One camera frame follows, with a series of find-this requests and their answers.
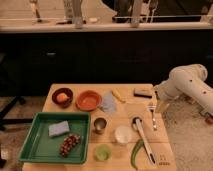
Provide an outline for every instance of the towel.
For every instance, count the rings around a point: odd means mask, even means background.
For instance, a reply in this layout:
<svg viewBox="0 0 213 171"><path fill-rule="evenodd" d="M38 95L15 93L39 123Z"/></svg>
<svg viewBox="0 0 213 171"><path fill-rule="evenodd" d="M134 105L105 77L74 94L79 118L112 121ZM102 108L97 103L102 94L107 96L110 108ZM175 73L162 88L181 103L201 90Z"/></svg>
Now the towel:
<svg viewBox="0 0 213 171"><path fill-rule="evenodd" d="M100 109L107 114L112 114L116 111L115 99L111 91L107 92L102 97L102 103L100 105Z"/></svg>

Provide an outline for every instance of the black cabinet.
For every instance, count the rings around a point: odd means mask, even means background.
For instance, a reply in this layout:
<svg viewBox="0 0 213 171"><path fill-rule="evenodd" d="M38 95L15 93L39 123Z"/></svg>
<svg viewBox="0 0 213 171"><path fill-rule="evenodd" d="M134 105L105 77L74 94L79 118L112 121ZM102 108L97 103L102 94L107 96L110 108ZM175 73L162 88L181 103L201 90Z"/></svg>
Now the black cabinet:
<svg viewBox="0 0 213 171"><path fill-rule="evenodd" d="M52 83L153 83L201 63L213 85L213 30L0 34L13 91L44 95Z"/></svg>

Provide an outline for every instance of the wooden table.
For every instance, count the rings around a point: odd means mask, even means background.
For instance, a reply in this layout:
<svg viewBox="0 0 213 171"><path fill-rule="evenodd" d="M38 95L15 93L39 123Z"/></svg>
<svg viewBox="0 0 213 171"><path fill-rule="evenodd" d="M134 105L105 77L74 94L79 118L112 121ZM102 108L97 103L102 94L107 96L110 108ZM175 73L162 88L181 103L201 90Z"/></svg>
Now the wooden table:
<svg viewBox="0 0 213 171"><path fill-rule="evenodd" d="M51 98L53 92L61 87L73 90L74 100L72 104L61 109L55 105ZM44 112L73 112L79 111L75 106L77 95L84 90L95 90L102 96L110 90L116 88L126 98L126 103L121 103L115 99L117 110L113 114L106 114L100 109L91 112L91 130L88 146L87 161L82 165L71 164L45 164L45 163L24 163L23 171L134 171L130 164L130 156L136 141L140 138L138 132L132 130L132 141L126 146L118 145L114 138L114 130L117 126L126 125L131 127L132 118L139 116L143 119L143 128L155 155L156 165L150 163L144 148L136 157L136 164L140 170L176 170L175 159L169 143L167 132L161 113L156 113L157 131L153 131L151 113L147 105L150 101L157 103L153 93L152 99L134 97L134 88L153 89L151 84L53 84L47 96ZM107 120L107 128L103 135L94 133L93 122L97 117L104 117ZM94 149L99 144L108 144L111 147L112 155L106 162L97 161L94 157Z"/></svg>

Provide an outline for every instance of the faucet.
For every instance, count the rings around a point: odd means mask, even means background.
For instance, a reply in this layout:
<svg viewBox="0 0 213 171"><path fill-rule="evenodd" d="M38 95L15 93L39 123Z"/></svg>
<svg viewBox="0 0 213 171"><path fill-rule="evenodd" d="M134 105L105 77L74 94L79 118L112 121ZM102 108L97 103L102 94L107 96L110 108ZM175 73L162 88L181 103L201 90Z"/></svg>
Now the faucet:
<svg viewBox="0 0 213 171"><path fill-rule="evenodd" d="M66 23L75 24L76 28L83 27L81 4L83 0L63 0Z"/></svg>
<svg viewBox="0 0 213 171"><path fill-rule="evenodd" d="M39 23L42 22L41 16L38 10L38 0L29 0L29 2L30 2L31 9L37 18L37 22Z"/></svg>

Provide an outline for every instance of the white sponge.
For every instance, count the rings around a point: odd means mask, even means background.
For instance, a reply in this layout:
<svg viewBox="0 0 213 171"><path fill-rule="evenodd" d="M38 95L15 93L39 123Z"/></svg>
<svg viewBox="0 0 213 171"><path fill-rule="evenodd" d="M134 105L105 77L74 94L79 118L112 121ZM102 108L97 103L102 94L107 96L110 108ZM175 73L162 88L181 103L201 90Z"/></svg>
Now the white sponge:
<svg viewBox="0 0 213 171"><path fill-rule="evenodd" d="M63 121L57 124L52 124L49 126L49 136L55 137L69 132L69 124L67 121Z"/></svg>

